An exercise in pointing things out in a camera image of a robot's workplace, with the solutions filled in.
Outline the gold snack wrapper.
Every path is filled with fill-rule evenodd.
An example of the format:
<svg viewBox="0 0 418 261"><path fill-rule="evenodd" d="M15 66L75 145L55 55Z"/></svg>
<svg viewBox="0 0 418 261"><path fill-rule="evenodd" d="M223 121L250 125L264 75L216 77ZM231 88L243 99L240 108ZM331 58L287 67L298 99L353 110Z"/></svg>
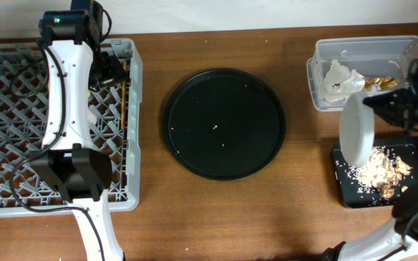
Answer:
<svg viewBox="0 0 418 261"><path fill-rule="evenodd" d="M365 78L363 91L389 91L401 82L398 78L390 76Z"/></svg>

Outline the grey plate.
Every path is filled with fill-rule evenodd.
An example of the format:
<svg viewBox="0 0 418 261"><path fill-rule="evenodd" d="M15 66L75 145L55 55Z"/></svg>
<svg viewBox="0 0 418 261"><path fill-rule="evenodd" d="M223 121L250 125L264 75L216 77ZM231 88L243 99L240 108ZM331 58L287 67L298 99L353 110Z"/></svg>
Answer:
<svg viewBox="0 0 418 261"><path fill-rule="evenodd" d="M345 161L362 167L368 161L374 142L374 111L364 104L365 92L348 97L340 116L340 149Z"/></svg>

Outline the white napkin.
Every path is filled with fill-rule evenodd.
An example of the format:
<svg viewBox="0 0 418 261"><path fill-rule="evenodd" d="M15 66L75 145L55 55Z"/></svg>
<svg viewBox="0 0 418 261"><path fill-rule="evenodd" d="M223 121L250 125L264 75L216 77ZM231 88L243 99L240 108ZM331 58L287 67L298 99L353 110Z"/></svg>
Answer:
<svg viewBox="0 0 418 261"><path fill-rule="evenodd" d="M327 102L347 99L351 94L361 91L365 86L365 77L356 70L349 70L336 59L331 61L321 86L321 93Z"/></svg>

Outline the peanut shells and rice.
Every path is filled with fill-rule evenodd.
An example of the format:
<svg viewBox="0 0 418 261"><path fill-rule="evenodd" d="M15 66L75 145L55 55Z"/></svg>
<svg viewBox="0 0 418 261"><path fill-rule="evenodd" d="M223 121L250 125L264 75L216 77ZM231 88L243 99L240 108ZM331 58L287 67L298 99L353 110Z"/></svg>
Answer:
<svg viewBox="0 0 418 261"><path fill-rule="evenodd" d="M362 167L346 165L345 176L351 179L352 185L357 185L358 194L378 192L386 200L396 194L396 186L410 176L413 167L393 153L393 149L384 146L374 146L368 160Z"/></svg>

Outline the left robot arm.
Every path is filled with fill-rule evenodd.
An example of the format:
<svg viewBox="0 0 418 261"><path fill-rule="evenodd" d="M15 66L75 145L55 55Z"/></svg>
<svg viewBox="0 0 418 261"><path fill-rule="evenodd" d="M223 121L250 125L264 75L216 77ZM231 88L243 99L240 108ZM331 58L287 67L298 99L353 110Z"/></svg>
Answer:
<svg viewBox="0 0 418 261"><path fill-rule="evenodd" d="M67 11L48 11L39 23L49 78L42 151L30 166L78 223L88 260L124 260L112 226L107 191L112 162L94 148L88 92L126 79L120 63L101 51L104 9L97 1L72 1Z"/></svg>

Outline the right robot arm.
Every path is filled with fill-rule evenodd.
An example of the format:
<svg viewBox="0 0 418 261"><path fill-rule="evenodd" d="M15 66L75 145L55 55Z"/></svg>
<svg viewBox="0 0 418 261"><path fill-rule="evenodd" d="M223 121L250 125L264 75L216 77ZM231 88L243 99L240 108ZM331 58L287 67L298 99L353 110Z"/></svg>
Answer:
<svg viewBox="0 0 418 261"><path fill-rule="evenodd" d="M352 94L340 118L340 148L345 161L361 167L374 143L374 117L418 133L418 60L408 69L408 88L368 96ZM418 255L418 183L402 193L392 217L376 231L328 248L320 260L403 260Z"/></svg>

